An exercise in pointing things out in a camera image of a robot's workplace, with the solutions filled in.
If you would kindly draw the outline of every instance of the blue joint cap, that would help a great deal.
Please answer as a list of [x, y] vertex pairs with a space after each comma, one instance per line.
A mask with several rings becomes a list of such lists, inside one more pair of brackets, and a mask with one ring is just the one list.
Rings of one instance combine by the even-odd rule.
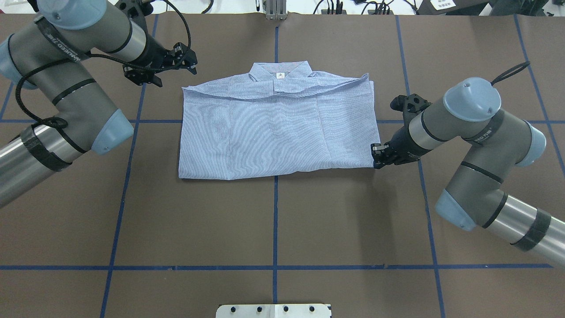
[[38, 0], [39, 12], [52, 25], [66, 30], [93, 26], [106, 13], [106, 0]]
[[440, 199], [437, 200], [436, 212], [451, 224], [465, 231], [471, 231], [477, 226], [469, 214], [445, 189], [441, 192]]
[[543, 132], [537, 130], [532, 124], [526, 122], [532, 132], [532, 143], [530, 149], [524, 158], [516, 164], [518, 167], [525, 167], [533, 164], [533, 162], [541, 157], [544, 153], [546, 140]]
[[444, 95], [445, 108], [467, 122], [483, 122], [494, 116], [502, 105], [500, 94], [482, 78], [468, 78]]
[[[23, 76], [20, 74], [10, 57], [10, 48], [8, 47], [10, 37], [12, 36], [9, 36], [4, 40], [4, 42], [0, 43], [0, 74], [14, 82], [14, 84], [17, 84]], [[25, 89], [37, 88], [37, 86], [28, 81], [25, 81], [22, 87]]]
[[98, 154], [105, 154], [132, 135], [132, 124], [129, 123], [129, 120], [124, 116], [124, 113], [121, 112], [121, 109], [118, 109], [110, 116], [110, 119], [108, 119], [96, 139], [94, 139], [92, 150]]

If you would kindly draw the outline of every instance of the white bracket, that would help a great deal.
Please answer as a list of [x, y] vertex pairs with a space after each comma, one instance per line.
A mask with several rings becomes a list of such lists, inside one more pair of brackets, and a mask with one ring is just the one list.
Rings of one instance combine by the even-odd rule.
[[330, 304], [222, 305], [216, 318], [332, 318]]

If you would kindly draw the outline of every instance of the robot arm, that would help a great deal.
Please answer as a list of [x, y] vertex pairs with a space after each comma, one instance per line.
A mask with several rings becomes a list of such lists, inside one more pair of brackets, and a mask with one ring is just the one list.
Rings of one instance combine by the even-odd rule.
[[420, 96], [399, 96], [405, 126], [384, 145], [372, 144], [375, 168], [419, 161], [441, 144], [461, 136], [472, 145], [443, 190], [436, 212], [464, 230], [476, 225], [523, 251], [533, 251], [565, 267], [565, 223], [499, 188], [513, 166], [538, 159], [546, 145], [542, 132], [501, 109], [491, 83], [469, 78], [431, 104]]
[[34, 22], [0, 44], [0, 74], [18, 83], [16, 99], [22, 87], [39, 88], [58, 110], [49, 119], [34, 117], [36, 124], [0, 149], [0, 208], [83, 153], [104, 154], [133, 135], [80, 63], [99, 56], [91, 49], [123, 62], [124, 75], [138, 85], [162, 86], [159, 71], [196, 73], [190, 43], [168, 51], [147, 32], [149, 2], [121, 0], [115, 7], [106, 0], [38, 0]]

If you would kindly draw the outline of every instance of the blue tape line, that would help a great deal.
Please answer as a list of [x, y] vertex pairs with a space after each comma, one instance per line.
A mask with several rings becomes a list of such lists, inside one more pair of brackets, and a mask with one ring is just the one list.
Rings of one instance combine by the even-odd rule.
[[182, 119], [140, 119], [140, 123], [151, 123], [151, 124], [180, 124]]
[[438, 269], [553, 268], [549, 264], [450, 264], [436, 267]]
[[[516, 30], [518, 32], [518, 39], [520, 40], [520, 46], [522, 47], [522, 53], [524, 53], [524, 59], [529, 61], [528, 53], [526, 52], [526, 46], [524, 45], [524, 39], [522, 38], [522, 32], [520, 30], [520, 23], [518, 22], [518, 16], [514, 15], [514, 23], [516, 24]], [[553, 129], [551, 124], [549, 123], [549, 117], [547, 116], [547, 110], [545, 109], [544, 100], [541, 98], [540, 89], [537, 85], [536, 77], [533, 74], [532, 65], [528, 66], [528, 71], [530, 73], [530, 77], [532, 78], [533, 87], [536, 91], [537, 99], [540, 102], [541, 111], [544, 114], [544, 118], [548, 121], [547, 129], [549, 130], [549, 135], [551, 137], [551, 142], [553, 143], [553, 147], [555, 148], [555, 153], [557, 154], [557, 160], [559, 161], [559, 166], [561, 167], [561, 173], [565, 176], [565, 164], [563, 164], [563, 158], [561, 157], [561, 151], [559, 151], [559, 147], [557, 146], [557, 139], [555, 138], [555, 134], [553, 133]]]
[[[275, 63], [279, 62], [279, 27], [275, 27]], [[275, 175], [273, 196], [273, 304], [279, 302], [279, 176]]]
[[[155, 32], [157, 31], [158, 21], [159, 21], [159, 15], [155, 15], [155, 22], [153, 23], [153, 32], [152, 32], [153, 37], [155, 37]], [[110, 266], [108, 268], [108, 275], [106, 277], [106, 287], [104, 288], [104, 297], [102, 298], [102, 307], [100, 309], [100, 318], [104, 318], [104, 316], [106, 314], [106, 304], [108, 303], [108, 295], [110, 293], [110, 285], [112, 283], [112, 274], [113, 274], [113, 271], [114, 271], [114, 262], [116, 260], [116, 250], [118, 249], [118, 239], [120, 237], [121, 220], [122, 220], [123, 215], [124, 215], [125, 194], [127, 193], [128, 186], [129, 186], [129, 176], [130, 176], [131, 170], [132, 170], [133, 152], [134, 152], [135, 147], [136, 147], [137, 133], [139, 131], [139, 125], [140, 125], [139, 121], [140, 121], [140, 118], [141, 118], [141, 111], [143, 109], [143, 101], [144, 101], [144, 98], [145, 98], [146, 87], [147, 87], [147, 84], [144, 83], [143, 87], [141, 89], [139, 107], [137, 108], [136, 123], [135, 123], [135, 128], [133, 129], [132, 146], [129, 150], [128, 167], [125, 171], [124, 188], [123, 188], [122, 193], [121, 193], [120, 210], [118, 212], [118, 221], [116, 223], [116, 231], [114, 233], [114, 242], [112, 244], [112, 252], [110, 254]]]
[[279, 27], [275, 28], [275, 63], [279, 62]]
[[0, 270], [108, 270], [96, 265], [0, 265]]
[[180, 270], [180, 271], [215, 271], [215, 270], [272, 270], [270, 265], [220, 265], [220, 266], [129, 266], [116, 265], [114, 270]]
[[396, 31], [398, 33], [398, 46], [400, 47], [400, 59], [402, 60], [402, 71], [404, 72], [404, 85], [406, 86], [406, 94], [410, 95], [410, 85], [408, 84], [408, 72], [406, 71], [406, 60], [404, 58], [404, 47], [402, 46], [402, 32], [400, 31], [400, 19], [396, 18]]
[[2, 104], [2, 110], [0, 110], [0, 119], [4, 116], [4, 112], [8, 107], [8, 101], [10, 100], [10, 95], [12, 95], [12, 89], [14, 88], [14, 83], [10, 82], [10, 86], [8, 87], [8, 92], [6, 93], [6, 97], [4, 98], [4, 103]]
[[275, 175], [275, 195], [273, 205], [273, 304], [278, 302], [277, 279], [279, 268], [279, 176]]
[[404, 124], [402, 120], [377, 121], [377, 124]]
[[[404, 83], [406, 86], [406, 94], [410, 95], [410, 85], [408, 84], [408, 71], [406, 70], [406, 59], [404, 56], [404, 47], [402, 45], [402, 32], [400, 29], [400, 19], [398, 15], [395, 16], [395, 18], [396, 18], [396, 30], [398, 33], [398, 45], [400, 47], [400, 57], [402, 60], [402, 71], [404, 72]], [[432, 220], [429, 215], [428, 194], [425, 189], [424, 170], [422, 168], [421, 161], [418, 161], [418, 170], [420, 172], [420, 183], [422, 187], [422, 192], [424, 193], [425, 212], [426, 212], [426, 217], [428, 219], [428, 236], [429, 236], [429, 245], [432, 250], [432, 260], [434, 265], [433, 271], [436, 277], [437, 300], [440, 304], [441, 318], [445, 318], [444, 296], [441, 291], [440, 271], [437, 269], [436, 245], [433, 240]]]
[[[109, 270], [103, 265], [0, 265], [0, 270]], [[549, 264], [422, 264], [422, 265], [278, 265], [277, 270], [431, 270], [431, 269], [527, 269], [553, 268]], [[114, 265], [112, 270], [222, 271], [272, 270], [271, 265]]]
[[418, 171], [420, 173], [420, 184], [422, 187], [422, 192], [424, 192], [424, 202], [425, 202], [425, 213], [426, 218], [428, 219], [428, 236], [429, 236], [429, 245], [432, 250], [432, 261], [434, 265], [434, 275], [436, 276], [436, 288], [437, 288], [437, 299], [440, 303], [440, 314], [442, 318], [445, 318], [445, 306], [444, 306], [444, 296], [441, 290], [441, 280], [440, 280], [440, 271], [438, 270], [437, 264], [437, 255], [436, 255], [436, 244], [433, 239], [433, 229], [432, 229], [432, 218], [429, 214], [429, 202], [428, 202], [428, 193], [425, 188], [425, 181], [424, 181], [424, 169], [422, 167], [422, 162], [418, 161]]

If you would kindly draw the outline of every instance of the folded shirt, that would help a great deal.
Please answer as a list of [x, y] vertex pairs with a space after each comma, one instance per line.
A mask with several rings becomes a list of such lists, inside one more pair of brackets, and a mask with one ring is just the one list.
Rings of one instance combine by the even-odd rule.
[[183, 88], [179, 178], [242, 179], [373, 167], [373, 82], [255, 63], [248, 74]]

